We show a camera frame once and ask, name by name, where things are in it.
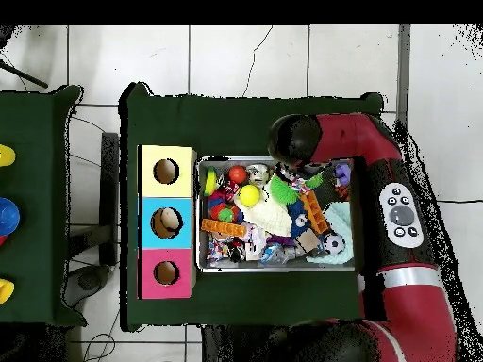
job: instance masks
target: yellow ball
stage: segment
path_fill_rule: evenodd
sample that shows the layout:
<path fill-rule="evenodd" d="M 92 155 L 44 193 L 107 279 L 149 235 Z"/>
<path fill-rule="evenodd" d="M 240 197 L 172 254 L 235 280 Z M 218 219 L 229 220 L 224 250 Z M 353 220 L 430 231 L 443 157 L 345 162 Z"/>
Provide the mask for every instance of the yellow ball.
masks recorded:
<path fill-rule="evenodd" d="M 239 197 L 244 206 L 254 206 L 260 199 L 260 191 L 254 185 L 246 185 L 241 188 Z"/>

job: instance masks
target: pink block face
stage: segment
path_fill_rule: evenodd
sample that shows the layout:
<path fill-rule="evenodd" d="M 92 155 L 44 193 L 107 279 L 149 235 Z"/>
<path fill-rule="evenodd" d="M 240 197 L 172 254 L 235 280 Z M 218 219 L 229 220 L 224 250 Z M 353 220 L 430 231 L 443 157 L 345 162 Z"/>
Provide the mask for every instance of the pink block face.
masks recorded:
<path fill-rule="evenodd" d="M 157 264 L 170 261 L 178 269 L 178 277 L 171 285 L 162 285 L 155 277 Z M 192 294 L 192 250 L 142 250 L 141 296 L 145 299 L 184 299 Z"/>

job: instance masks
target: metal tray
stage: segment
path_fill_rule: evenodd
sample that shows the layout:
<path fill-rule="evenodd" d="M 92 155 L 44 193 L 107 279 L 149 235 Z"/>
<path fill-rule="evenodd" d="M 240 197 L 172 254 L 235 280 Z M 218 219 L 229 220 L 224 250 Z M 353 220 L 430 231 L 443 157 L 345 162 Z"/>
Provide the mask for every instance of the metal tray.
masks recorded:
<path fill-rule="evenodd" d="M 208 233 L 201 230 L 201 221 L 209 218 L 208 198 L 203 195 L 207 179 L 207 170 L 213 167 L 217 176 L 228 173 L 235 165 L 246 167 L 251 164 L 265 164 L 268 167 L 275 165 L 274 160 L 269 156 L 230 156 L 220 160 L 219 157 L 204 156 L 196 161 L 196 171 L 200 184 L 200 193 L 196 199 L 196 263 L 203 272 L 352 272 L 354 270 L 354 259 L 340 264 L 315 264 L 307 262 L 304 257 L 290 260 L 285 265 L 265 266 L 257 261 L 243 261 L 240 263 L 224 259 L 213 263 L 207 262 L 208 255 Z"/>

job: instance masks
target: shape sorter box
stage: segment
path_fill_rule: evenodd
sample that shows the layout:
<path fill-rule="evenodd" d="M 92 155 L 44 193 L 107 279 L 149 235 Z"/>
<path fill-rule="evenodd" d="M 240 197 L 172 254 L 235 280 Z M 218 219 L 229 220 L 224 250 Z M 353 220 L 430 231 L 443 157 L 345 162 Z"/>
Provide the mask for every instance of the shape sorter box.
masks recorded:
<path fill-rule="evenodd" d="M 138 298 L 184 299 L 190 298 L 196 282 L 196 267 L 191 249 L 138 251 L 141 273 L 138 274 Z M 157 266 L 170 262 L 177 269 L 177 278 L 171 285 L 162 285 L 157 279 Z"/>
<path fill-rule="evenodd" d="M 193 165 L 196 153 L 191 147 L 141 145 L 141 195 L 142 197 L 192 197 Z M 171 161 L 175 167 L 172 183 L 160 183 L 156 170 L 161 162 Z"/>
<path fill-rule="evenodd" d="M 153 215 L 163 208 L 172 208 L 181 217 L 177 235 L 162 239 L 151 228 Z M 193 205 L 191 198 L 142 198 L 141 247 L 146 249 L 190 249 L 193 246 Z"/>

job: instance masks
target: orange block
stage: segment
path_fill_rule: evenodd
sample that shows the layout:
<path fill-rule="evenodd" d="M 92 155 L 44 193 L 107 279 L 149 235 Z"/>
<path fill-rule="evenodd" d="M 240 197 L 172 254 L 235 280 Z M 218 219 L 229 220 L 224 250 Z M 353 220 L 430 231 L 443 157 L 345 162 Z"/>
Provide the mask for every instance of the orange block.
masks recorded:
<path fill-rule="evenodd" d="M 311 222 L 312 229 L 319 235 L 322 235 L 327 230 L 329 230 L 330 226 L 324 218 L 324 214 L 322 213 L 315 193 L 313 191 L 310 191 L 309 193 L 307 193 L 307 195 L 301 194 L 300 200 L 302 200 L 302 202 L 304 203 L 304 209 L 307 212 L 307 216 Z"/>
<path fill-rule="evenodd" d="M 246 227 L 235 223 L 220 222 L 214 220 L 203 219 L 201 221 L 201 230 L 206 232 L 224 233 L 229 236 L 238 236 L 242 238 L 246 235 Z"/>

